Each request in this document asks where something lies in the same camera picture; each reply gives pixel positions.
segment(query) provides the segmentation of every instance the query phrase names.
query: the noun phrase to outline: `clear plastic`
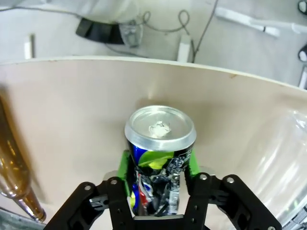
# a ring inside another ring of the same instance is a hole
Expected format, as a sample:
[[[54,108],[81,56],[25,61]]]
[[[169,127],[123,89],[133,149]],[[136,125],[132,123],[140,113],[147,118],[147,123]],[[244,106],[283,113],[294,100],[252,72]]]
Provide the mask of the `clear plastic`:
[[[307,116],[289,111],[265,121],[235,174],[287,223],[307,204]]]
[[[143,37],[143,25],[131,20],[126,23],[119,24],[121,38],[127,47],[138,47]]]

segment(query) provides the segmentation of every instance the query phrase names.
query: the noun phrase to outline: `metal surface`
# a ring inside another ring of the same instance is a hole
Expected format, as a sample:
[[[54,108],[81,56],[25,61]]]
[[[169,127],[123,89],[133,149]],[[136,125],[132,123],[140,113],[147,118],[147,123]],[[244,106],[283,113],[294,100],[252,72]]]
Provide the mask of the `metal surface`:
[[[296,226],[301,223],[302,220],[307,218],[307,185],[302,191],[296,196],[295,200],[288,206],[277,219],[281,222],[282,226],[286,227],[287,230],[292,229],[291,226]]]
[[[227,182],[232,184],[233,182],[235,182],[235,180],[233,178],[231,178],[231,177],[228,177],[227,178]]]
[[[100,195],[98,197],[94,197],[90,199],[90,203],[96,211],[104,211],[105,209],[109,208],[109,200],[107,198],[107,195]]]
[[[42,230],[45,224],[0,208],[1,230]]]
[[[126,138],[135,146],[153,151],[178,151],[196,139],[193,121],[182,111],[152,105],[134,112],[125,126]]]
[[[162,216],[159,217],[159,219],[182,219],[184,215],[171,215],[171,216]],[[158,219],[157,217],[154,216],[135,216],[133,218],[134,220],[150,220],[150,219]]]
[[[111,184],[117,184],[117,180],[112,180]]]
[[[296,230],[306,226],[307,207],[303,207],[290,221],[283,225],[283,230]]]
[[[44,221],[46,214],[31,188],[30,171],[12,134],[0,100],[0,192],[13,199],[30,217]]]
[[[207,179],[207,176],[206,176],[205,174],[202,174],[202,175],[200,175],[200,178],[201,178],[202,180],[206,180],[206,179]]]

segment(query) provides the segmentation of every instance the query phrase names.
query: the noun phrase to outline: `crushed can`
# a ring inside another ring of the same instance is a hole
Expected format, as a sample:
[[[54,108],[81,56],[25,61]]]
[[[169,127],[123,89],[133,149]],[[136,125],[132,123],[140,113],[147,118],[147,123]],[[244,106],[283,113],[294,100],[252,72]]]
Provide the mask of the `crushed can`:
[[[125,136],[135,165],[130,205],[136,216],[175,215],[180,173],[189,164],[196,130],[184,112],[162,105],[135,111]]]

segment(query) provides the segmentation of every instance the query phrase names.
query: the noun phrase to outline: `can label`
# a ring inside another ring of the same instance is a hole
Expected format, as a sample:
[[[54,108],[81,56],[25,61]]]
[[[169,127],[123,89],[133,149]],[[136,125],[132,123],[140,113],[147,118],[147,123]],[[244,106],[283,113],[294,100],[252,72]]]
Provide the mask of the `can label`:
[[[148,151],[128,142],[135,163],[131,209],[136,216],[175,215],[179,206],[180,173],[192,146],[173,152]]]
[[[128,141],[135,165],[145,174],[157,174],[165,168],[170,174],[179,173],[189,163],[192,146],[173,152],[149,151]]]

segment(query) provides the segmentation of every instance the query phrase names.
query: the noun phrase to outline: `screw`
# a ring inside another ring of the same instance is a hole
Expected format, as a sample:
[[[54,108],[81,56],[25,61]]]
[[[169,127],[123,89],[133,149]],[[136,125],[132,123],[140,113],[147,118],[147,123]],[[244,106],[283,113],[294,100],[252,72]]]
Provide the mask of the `screw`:
[[[200,175],[201,180],[207,180],[207,176],[205,174]]]
[[[233,182],[235,182],[235,180],[231,177],[228,177],[227,182],[232,184]]]

